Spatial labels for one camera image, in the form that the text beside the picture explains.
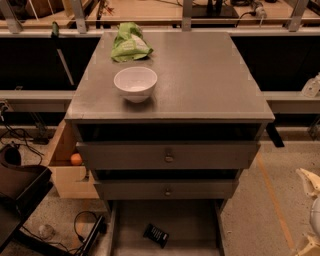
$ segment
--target black chair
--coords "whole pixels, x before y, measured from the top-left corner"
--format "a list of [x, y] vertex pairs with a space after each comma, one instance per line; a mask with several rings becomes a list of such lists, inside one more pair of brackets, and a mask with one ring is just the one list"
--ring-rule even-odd
[[[53, 184], [51, 171], [41, 165], [21, 165], [21, 156], [14, 145], [6, 145], [0, 151], [0, 253], [15, 239], [43, 255], [70, 256], [65, 250], [28, 236], [20, 228]], [[92, 228], [81, 253], [88, 255], [98, 232], [105, 232], [104, 217], [100, 216]]]

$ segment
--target drawer handle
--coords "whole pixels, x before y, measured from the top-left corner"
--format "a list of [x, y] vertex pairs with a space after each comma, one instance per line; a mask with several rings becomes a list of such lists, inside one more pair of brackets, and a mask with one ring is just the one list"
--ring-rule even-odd
[[166, 189], [166, 192], [164, 193], [165, 196], [171, 196], [172, 191], [170, 190], [170, 188]]
[[166, 156], [165, 156], [165, 158], [164, 158], [164, 160], [165, 160], [167, 163], [172, 163], [173, 160], [174, 160], [174, 157], [173, 157], [173, 155], [167, 153]]

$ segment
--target gray countertop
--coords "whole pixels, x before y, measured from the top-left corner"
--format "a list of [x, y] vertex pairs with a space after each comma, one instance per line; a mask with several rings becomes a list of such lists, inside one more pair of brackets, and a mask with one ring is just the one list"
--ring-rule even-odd
[[[110, 57], [116, 33], [103, 34], [66, 120], [274, 119], [227, 33], [143, 32], [143, 36], [154, 49], [149, 58], [117, 63]], [[132, 66], [151, 68], [158, 75], [152, 97], [143, 103], [123, 99], [113, 83], [117, 72]]]

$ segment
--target orange object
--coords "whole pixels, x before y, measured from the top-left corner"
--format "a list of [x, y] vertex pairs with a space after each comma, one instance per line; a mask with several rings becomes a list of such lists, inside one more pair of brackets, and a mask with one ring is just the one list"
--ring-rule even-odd
[[79, 166], [82, 164], [82, 158], [79, 153], [75, 153], [71, 155], [70, 161], [71, 161], [71, 164], [74, 166]]

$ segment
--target white bowl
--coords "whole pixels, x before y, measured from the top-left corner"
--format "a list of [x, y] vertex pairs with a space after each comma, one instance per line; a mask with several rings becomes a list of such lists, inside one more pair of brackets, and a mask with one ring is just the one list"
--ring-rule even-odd
[[157, 74], [149, 68], [132, 67], [118, 72], [114, 84], [123, 98], [139, 103], [151, 96], [157, 79]]

